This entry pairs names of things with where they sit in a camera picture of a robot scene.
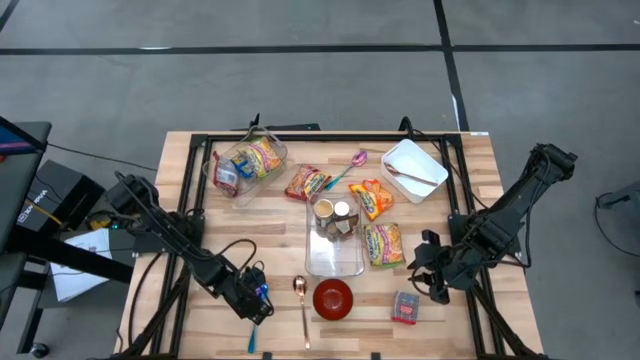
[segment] small box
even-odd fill
[[[418,320],[420,297],[402,291],[396,291],[393,297],[391,320],[414,325]]]

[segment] paper sheet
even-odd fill
[[[109,251],[108,229],[92,231],[67,239],[65,242],[69,245],[112,259],[111,251]],[[103,277],[82,273],[78,270],[54,263],[51,263],[51,272],[53,273],[53,282],[56,286],[56,295],[60,302],[69,301],[107,281],[107,279]]]

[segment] wooden tabletop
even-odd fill
[[[191,134],[167,134],[156,178],[160,205],[167,211],[175,210],[178,204]],[[485,204],[491,205],[502,194],[502,185],[490,138],[482,134],[462,133],[462,139],[473,191]],[[215,143],[214,149],[224,152],[232,145]],[[240,320],[223,299],[213,299],[192,281],[180,358],[256,358],[263,351],[272,352],[276,359],[368,358],[371,352],[381,352],[385,359],[475,358],[464,292],[450,290],[449,305],[440,305],[426,296],[421,296],[416,325],[391,322],[394,292],[404,290],[415,293],[411,283],[406,280],[409,272],[404,266],[394,269],[372,269],[366,253],[364,256],[367,264],[364,273],[344,279],[354,294],[354,307],[346,318],[334,322],[326,321],[311,305],[313,290],[321,279],[308,275],[304,267],[305,205],[285,197],[283,193],[297,170],[296,164],[312,164],[331,174],[337,174],[349,164],[357,151],[368,151],[367,163],[361,168],[351,170],[331,192],[347,192],[347,184],[359,183],[363,179],[380,179],[383,186],[392,192],[395,204],[376,219],[376,223],[399,224],[407,262],[413,261],[413,249],[420,244],[420,232],[425,228],[438,232],[443,244],[450,242],[447,226],[450,207],[446,185],[438,188],[423,203],[414,205],[381,177],[380,158],[393,145],[391,142],[286,142],[289,150],[287,171],[243,208],[233,207],[211,182],[207,182],[204,201],[206,233],[203,247],[215,253],[236,239],[253,239],[258,244],[254,260],[262,260],[265,263],[269,295],[275,306],[275,314],[260,326],[257,353],[250,355],[247,353],[247,345],[252,323],[246,319]],[[430,143],[419,145],[433,158],[441,159]],[[201,156],[202,153],[199,153],[196,164],[201,163]],[[453,151],[451,159],[454,166],[457,166]],[[196,165],[196,176],[193,176],[187,208],[193,204],[199,172],[199,166]],[[460,180],[455,174],[451,176],[454,176],[457,184],[459,203],[464,204]],[[240,244],[229,249],[225,255],[236,264],[241,264],[250,252],[251,248],[248,245]],[[152,257],[146,255],[136,262],[120,326],[124,339],[127,338],[128,314],[133,292]],[[156,310],[165,258],[166,255],[155,264],[142,286],[133,320],[134,334],[142,331]],[[524,343],[534,351],[541,352],[542,345],[522,270],[500,265],[490,272],[498,309]],[[309,351],[304,349],[300,307],[291,288],[295,275],[304,275],[310,285],[306,301],[311,337]],[[165,326],[162,344],[165,352],[169,348],[168,340],[173,328],[173,318],[171,313]],[[493,347],[488,320],[482,310],[481,320],[487,351],[491,352]]]

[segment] yellow package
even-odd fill
[[[405,262],[398,224],[369,224],[364,227],[364,238],[371,265],[393,267]]]
[[[349,190],[358,198],[370,221],[393,205],[393,196],[382,188],[378,180],[365,180],[362,184],[349,185]]]
[[[282,163],[278,154],[269,144],[269,140],[264,136],[252,141],[245,149],[240,150],[240,153],[251,164],[258,178],[267,176]]]

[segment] table leg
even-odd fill
[[[52,263],[128,284],[133,268],[98,254],[71,246],[63,241],[43,237],[33,230],[16,225],[7,248],[21,251]]]

